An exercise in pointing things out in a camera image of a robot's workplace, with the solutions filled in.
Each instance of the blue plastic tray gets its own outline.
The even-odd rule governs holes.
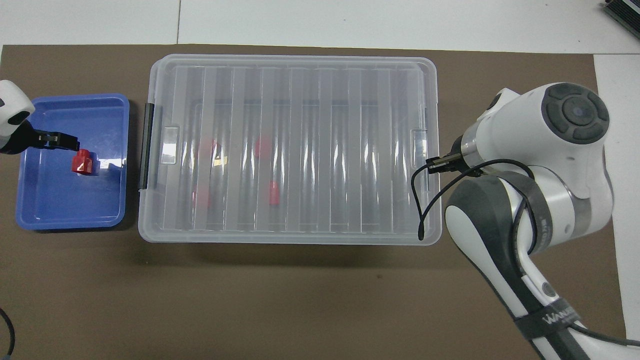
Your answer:
[[[93,174],[71,171],[70,150],[22,153],[15,219],[29,230],[110,227],[122,220],[127,183],[129,101],[121,94],[39,97],[36,129],[78,137],[95,153]]]

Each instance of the clear plastic container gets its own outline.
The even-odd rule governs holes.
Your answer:
[[[425,58],[166,56],[151,69],[140,234],[430,245],[441,209],[419,241],[410,179],[438,154],[436,91]],[[419,183],[426,204],[439,178]]]

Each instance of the black ribbed object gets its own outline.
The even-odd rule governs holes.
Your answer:
[[[604,11],[640,38],[640,0],[606,0]]]

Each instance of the white table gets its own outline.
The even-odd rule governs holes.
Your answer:
[[[599,93],[613,119],[605,148],[623,313],[627,336],[638,339],[640,40],[602,3],[0,0],[0,52],[2,44],[203,43],[596,54]]]

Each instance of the brown mat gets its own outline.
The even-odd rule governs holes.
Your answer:
[[[431,247],[150,244],[136,217],[151,65],[171,53],[423,56],[438,69],[441,151],[496,92],[571,81],[593,57],[232,45],[6,45],[1,79],[30,97],[120,92],[133,103],[129,197],[111,231],[15,223],[19,157],[0,156],[0,306],[21,359],[537,359],[449,234]],[[442,181],[452,179],[447,174]],[[536,256],[592,329],[624,335],[613,231]],[[6,330],[0,325],[0,349]]]

